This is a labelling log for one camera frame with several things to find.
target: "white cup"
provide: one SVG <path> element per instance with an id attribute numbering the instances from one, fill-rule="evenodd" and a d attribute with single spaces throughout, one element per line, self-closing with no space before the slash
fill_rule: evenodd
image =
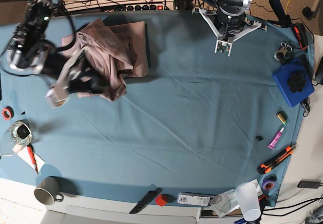
<path id="1" fill-rule="evenodd" d="M 53 205 L 55 201 L 61 202 L 64 199 L 59 192 L 59 184 L 53 177 L 45 178 L 34 190 L 34 195 L 44 205 Z"/>
<path id="2" fill-rule="evenodd" d="M 236 198 L 246 221 L 257 220 L 260 215 L 257 189 L 253 183 L 244 183 L 236 188 Z"/>

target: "gray mug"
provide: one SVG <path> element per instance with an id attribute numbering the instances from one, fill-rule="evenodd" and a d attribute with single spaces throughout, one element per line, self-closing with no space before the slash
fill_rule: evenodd
<path id="1" fill-rule="evenodd" d="M 55 201 L 61 202 L 64 199 L 59 192 L 59 184 L 53 177 L 45 178 L 34 190 L 34 195 L 44 205 L 53 205 Z"/>

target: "paper sheet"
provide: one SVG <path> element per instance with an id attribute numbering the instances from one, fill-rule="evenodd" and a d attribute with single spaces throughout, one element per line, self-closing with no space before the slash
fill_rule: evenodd
<path id="1" fill-rule="evenodd" d="M 36 159 L 36 164 L 38 168 L 38 172 L 40 172 L 41 168 L 44 166 L 45 161 L 42 160 L 36 153 L 35 154 L 35 159 Z M 31 162 L 31 158 L 28 153 L 27 147 L 23 148 L 20 152 L 17 153 L 19 157 L 21 157 L 22 160 L 24 160 L 26 163 L 28 163 L 32 168 L 34 168 L 34 165 Z"/>

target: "beige cloth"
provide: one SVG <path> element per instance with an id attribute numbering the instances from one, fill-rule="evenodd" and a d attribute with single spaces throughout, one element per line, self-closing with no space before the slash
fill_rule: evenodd
<path id="1" fill-rule="evenodd" d="M 72 39 L 72 35 L 63 38 L 62 44 L 67 45 Z M 125 77 L 143 77 L 148 73 L 144 22 L 107 27 L 102 19 L 97 19 L 77 32 L 75 45 L 64 55 L 70 57 L 84 46 L 90 47 L 85 52 L 88 61 L 110 83 L 101 95 L 110 101 L 127 93 Z"/>

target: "mug handle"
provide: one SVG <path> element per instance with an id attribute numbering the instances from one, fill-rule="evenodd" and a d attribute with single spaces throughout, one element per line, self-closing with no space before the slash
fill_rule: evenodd
<path id="1" fill-rule="evenodd" d="M 56 197 L 57 196 L 60 196 L 60 199 L 58 199 L 58 198 L 55 198 L 55 201 L 57 201 L 57 202 L 62 202 L 63 200 L 64 200 L 64 195 L 62 194 L 62 193 L 58 193 L 57 195 L 56 195 Z"/>

